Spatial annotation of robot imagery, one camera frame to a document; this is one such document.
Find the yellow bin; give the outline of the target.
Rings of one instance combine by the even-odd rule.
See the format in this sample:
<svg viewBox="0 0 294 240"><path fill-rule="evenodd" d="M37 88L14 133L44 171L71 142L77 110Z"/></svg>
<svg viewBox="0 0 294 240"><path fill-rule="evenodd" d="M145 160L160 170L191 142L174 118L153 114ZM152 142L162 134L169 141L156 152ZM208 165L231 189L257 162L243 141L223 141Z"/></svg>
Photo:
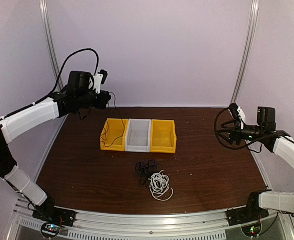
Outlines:
<svg viewBox="0 0 294 240"><path fill-rule="evenodd" d="M127 126L128 119L107 118L100 135L100 149L124 152Z"/></svg>
<svg viewBox="0 0 294 240"><path fill-rule="evenodd" d="M151 120L150 152L174 154L176 152L176 132L173 120Z"/></svg>

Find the white bin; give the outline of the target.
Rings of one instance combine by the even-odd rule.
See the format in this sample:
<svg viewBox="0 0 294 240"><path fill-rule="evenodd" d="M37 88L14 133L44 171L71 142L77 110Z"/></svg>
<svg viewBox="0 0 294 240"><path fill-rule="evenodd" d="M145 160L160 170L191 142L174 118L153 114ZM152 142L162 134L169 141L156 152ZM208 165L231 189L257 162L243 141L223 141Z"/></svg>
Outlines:
<svg viewBox="0 0 294 240"><path fill-rule="evenodd" d="M134 153L149 153L150 137L150 119L129 119L125 138L125 151Z"/></svg>

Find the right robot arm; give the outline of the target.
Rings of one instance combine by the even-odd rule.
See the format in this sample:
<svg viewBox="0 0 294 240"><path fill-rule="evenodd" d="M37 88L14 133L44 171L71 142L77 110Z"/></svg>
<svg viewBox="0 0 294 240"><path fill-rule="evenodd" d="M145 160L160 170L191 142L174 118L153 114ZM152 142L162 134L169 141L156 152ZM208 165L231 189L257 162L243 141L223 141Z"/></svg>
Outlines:
<svg viewBox="0 0 294 240"><path fill-rule="evenodd" d="M254 143L260 143L269 152L283 159L294 170L294 140L283 130L276 130L276 111L272 107L257 108L257 124L245 123L245 114L236 103L222 109L218 115L229 112L232 120L217 128L214 121L214 134L218 143L233 151L248 148ZM274 210L280 213L294 215L294 192L276 192L265 190L249 195L243 217L253 221L263 210Z"/></svg>

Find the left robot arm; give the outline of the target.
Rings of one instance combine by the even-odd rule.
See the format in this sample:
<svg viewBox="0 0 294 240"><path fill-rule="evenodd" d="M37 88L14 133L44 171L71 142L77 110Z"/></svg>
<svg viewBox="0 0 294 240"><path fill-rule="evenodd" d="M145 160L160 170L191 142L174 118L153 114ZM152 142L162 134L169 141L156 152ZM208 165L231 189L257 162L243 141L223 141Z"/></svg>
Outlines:
<svg viewBox="0 0 294 240"><path fill-rule="evenodd" d="M79 114L81 110L105 109L111 99L109 92L101 90L107 76L105 70L96 74L72 71L62 92L50 93L39 103L0 117L0 178L31 201L48 222L59 217L54 200L18 166L8 145L43 123Z"/></svg>

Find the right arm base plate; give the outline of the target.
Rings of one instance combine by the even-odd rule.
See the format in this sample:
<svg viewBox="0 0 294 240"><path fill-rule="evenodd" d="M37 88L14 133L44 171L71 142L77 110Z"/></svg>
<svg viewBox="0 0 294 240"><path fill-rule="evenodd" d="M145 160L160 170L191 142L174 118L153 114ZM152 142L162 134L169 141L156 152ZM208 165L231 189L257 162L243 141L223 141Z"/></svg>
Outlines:
<svg viewBox="0 0 294 240"><path fill-rule="evenodd" d="M254 210L248 207L241 207L237 209L228 209L226 211L226 218L229 226L243 225L268 216L269 213L266 209Z"/></svg>

